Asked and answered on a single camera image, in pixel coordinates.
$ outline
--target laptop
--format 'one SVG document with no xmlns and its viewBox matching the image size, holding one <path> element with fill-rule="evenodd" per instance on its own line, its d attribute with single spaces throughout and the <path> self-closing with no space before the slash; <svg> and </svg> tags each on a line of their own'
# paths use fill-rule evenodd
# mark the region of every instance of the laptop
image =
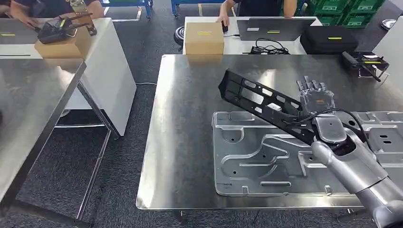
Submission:
<svg viewBox="0 0 403 228">
<path fill-rule="evenodd" d="M 237 20 L 240 39 L 255 41 L 267 38 L 294 41 L 315 21 L 308 18 L 250 18 Z"/>
<path fill-rule="evenodd" d="M 0 45 L 35 44 L 38 34 L 17 19 L 0 19 Z"/>
</svg>

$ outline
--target cardboard box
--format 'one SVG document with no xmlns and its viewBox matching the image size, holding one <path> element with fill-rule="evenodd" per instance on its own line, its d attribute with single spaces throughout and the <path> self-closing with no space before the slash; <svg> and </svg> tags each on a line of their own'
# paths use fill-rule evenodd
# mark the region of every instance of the cardboard box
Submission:
<svg viewBox="0 0 403 228">
<path fill-rule="evenodd" d="M 43 58 L 82 58 L 85 59 L 91 47 L 91 36 L 87 28 L 80 27 L 77 34 L 67 40 L 42 44 L 39 40 L 35 49 Z"/>
<path fill-rule="evenodd" d="M 185 49 L 186 54 L 223 54 L 224 34 L 221 23 L 186 23 Z"/>
</svg>

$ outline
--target stainless steel table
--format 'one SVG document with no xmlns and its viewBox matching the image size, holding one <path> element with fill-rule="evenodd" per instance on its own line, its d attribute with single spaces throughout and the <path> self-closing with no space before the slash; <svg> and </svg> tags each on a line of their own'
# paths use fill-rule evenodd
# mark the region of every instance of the stainless steel table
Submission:
<svg viewBox="0 0 403 228">
<path fill-rule="evenodd" d="M 218 84 L 227 68 L 297 100 L 296 80 L 326 83 L 336 107 L 348 111 L 403 111 L 403 94 L 391 81 L 381 87 L 353 78 L 338 56 L 224 55 L 162 57 L 136 199 L 139 209 L 360 208 L 355 196 L 224 197 L 214 187 L 211 118 L 237 111 L 223 101 Z"/>
<path fill-rule="evenodd" d="M 85 68 L 82 59 L 0 60 L 0 219 L 13 208 L 72 226 L 91 225 L 82 217 L 111 134 L 107 124 L 109 131 L 76 218 L 15 199 L 76 87 L 105 123 L 102 110 L 80 82 Z"/>
</svg>

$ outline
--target dark blue shirt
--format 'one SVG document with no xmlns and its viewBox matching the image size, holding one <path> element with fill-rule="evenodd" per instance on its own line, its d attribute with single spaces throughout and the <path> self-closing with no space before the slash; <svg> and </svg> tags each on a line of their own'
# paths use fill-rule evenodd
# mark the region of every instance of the dark blue shirt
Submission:
<svg viewBox="0 0 403 228">
<path fill-rule="evenodd" d="M 87 6 L 93 1 L 96 0 L 84 0 Z M 15 0 L 15 2 L 28 6 L 31 17 L 55 18 L 73 12 L 69 0 Z"/>
<path fill-rule="evenodd" d="M 280 15 L 283 0 L 234 0 L 239 17 L 277 17 Z"/>
</svg>

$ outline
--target computer mouse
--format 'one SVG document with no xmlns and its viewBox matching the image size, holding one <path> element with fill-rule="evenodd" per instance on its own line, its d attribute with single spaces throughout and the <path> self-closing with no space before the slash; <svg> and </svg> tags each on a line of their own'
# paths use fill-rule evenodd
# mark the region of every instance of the computer mouse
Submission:
<svg viewBox="0 0 403 228">
<path fill-rule="evenodd" d="M 228 32 L 228 26 L 225 26 L 225 25 L 224 25 L 224 21 L 221 22 L 221 25 L 222 25 L 222 32 L 223 32 L 223 33 Z"/>
</svg>

